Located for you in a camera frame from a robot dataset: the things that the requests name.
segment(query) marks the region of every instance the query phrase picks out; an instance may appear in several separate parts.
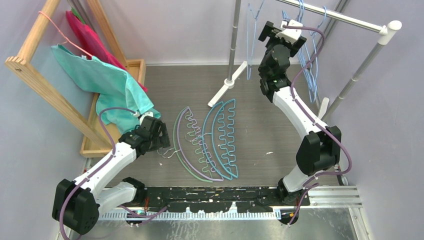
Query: white wall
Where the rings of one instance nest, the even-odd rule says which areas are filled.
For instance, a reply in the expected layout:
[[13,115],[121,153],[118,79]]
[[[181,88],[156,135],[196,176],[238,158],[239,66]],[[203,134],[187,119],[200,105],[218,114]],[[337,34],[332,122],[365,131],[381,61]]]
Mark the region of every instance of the white wall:
[[[403,23],[331,118],[353,158],[347,177],[358,187],[376,240],[424,235],[423,8],[416,0],[355,0],[345,12],[379,25]],[[337,25],[319,57],[320,97],[337,96],[378,38]]]
[[[15,56],[45,0],[7,0],[0,7],[0,61]],[[61,1],[53,20],[68,29]],[[50,45],[62,43],[50,25],[32,64],[83,115],[91,94],[80,90],[56,62]],[[56,185],[82,170],[82,134],[6,66],[0,65],[0,239],[51,240]]]
[[[262,0],[241,2],[235,58],[238,63],[245,61],[247,56],[248,3],[256,12]],[[339,0],[308,2],[334,9]],[[101,3],[129,59],[143,58],[147,64],[228,63],[234,0],[102,0]],[[282,10],[293,19],[298,14],[298,8],[276,0],[265,0],[257,23],[256,39],[266,21],[280,26]],[[251,44],[254,20],[249,14]],[[322,16],[306,12],[303,19],[306,25],[315,27]],[[264,56],[265,42],[256,42],[253,62],[259,64]]]

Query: teal cloth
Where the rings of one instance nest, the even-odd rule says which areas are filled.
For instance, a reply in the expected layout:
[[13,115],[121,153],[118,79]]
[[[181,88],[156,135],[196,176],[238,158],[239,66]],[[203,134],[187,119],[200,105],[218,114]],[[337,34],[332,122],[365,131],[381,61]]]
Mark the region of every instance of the teal cloth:
[[[62,45],[54,45],[51,49],[56,60],[78,87],[100,94],[95,105],[97,114],[106,108],[122,107],[140,114],[151,111],[155,118],[161,117],[153,109],[149,97],[127,71],[102,62],[95,56],[91,60],[85,56],[76,56]],[[105,124],[116,124],[121,134],[140,124],[136,117],[125,110],[105,111],[101,120]]]

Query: fabric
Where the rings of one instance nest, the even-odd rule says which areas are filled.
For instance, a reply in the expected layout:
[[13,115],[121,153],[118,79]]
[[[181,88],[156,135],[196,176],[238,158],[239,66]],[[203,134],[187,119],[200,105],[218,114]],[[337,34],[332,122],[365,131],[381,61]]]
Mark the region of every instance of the fabric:
[[86,22],[84,21],[84,19],[81,17],[81,15],[78,13],[78,11],[75,9],[75,8],[71,8],[71,12],[72,12],[72,14],[75,16],[75,17],[77,17],[78,18],[78,20],[81,22],[81,23],[83,23],[83,24],[86,24]]
[[[92,59],[76,56],[62,45],[52,46],[51,49],[56,60],[78,87],[100,94],[95,106],[97,114],[105,108],[123,107],[140,114],[151,111],[155,118],[161,117],[161,114],[153,109],[149,97],[127,71],[102,62],[96,56]],[[124,110],[106,111],[101,120],[105,124],[116,124],[121,134],[140,124],[136,117]]]
[[[104,63],[111,64],[122,70],[127,70],[103,45],[97,33],[95,33],[88,25],[83,24],[71,11],[66,11],[66,19],[76,38],[81,43],[81,47],[96,56]],[[147,92],[141,83],[137,84]]]

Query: white stand base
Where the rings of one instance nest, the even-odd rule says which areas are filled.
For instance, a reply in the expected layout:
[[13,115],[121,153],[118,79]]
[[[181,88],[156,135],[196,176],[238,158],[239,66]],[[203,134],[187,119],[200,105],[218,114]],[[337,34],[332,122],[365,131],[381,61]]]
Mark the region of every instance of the white stand base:
[[321,106],[319,106],[318,118],[323,119],[324,114],[326,114],[327,109],[329,108],[330,99],[328,97],[324,97],[321,102]]
[[209,101],[207,104],[209,107],[213,107],[217,102],[224,96],[224,94],[228,91],[228,89],[232,89],[234,87],[234,84],[236,83],[236,80],[240,77],[242,72],[246,69],[248,66],[248,62],[244,61],[237,70],[232,74],[232,80],[228,81],[228,79],[224,80],[224,85],[221,87],[221,89],[213,96],[212,100]]

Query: white plastic connector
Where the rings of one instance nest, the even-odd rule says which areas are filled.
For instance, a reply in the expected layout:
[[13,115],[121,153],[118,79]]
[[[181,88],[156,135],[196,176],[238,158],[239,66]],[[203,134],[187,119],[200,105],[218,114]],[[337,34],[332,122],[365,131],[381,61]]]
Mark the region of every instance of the white plastic connector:
[[234,87],[236,80],[240,77],[240,75],[246,69],[247,66],[248,66],[248,62],[244,61],[237,68],[237,70],[232,74],[231,81],[228,81],[228,79],[224,80],[224,85],[221,87],[221,89],[215,94],[215,96],[213,96],[213,98],[207,104],[209,107],[212,108],[224,96],[224,94],[228,91],[228,89],[232,89]]
[[301,37],[302,30],[284,28],[284,26],[286,25],[293,26],[293,27],[303,27],[304,25],[295,20],[290,20],[288,23],[286,21],[281,22],[280,28],[284,30],[280,31],[275,36],[279,37],[280,39],[285,39],[286,41],[289,41],[290,43],[293,44]]
[[386,27],[387,34],[384,36],[381,36],[380,39],[378,40],[378,43],[381,45],[387,45],[390,42],[390,40],[393,38],[395,33],[399,31],[401,28],[402,28],[401,21],[394,20],[389,22]]

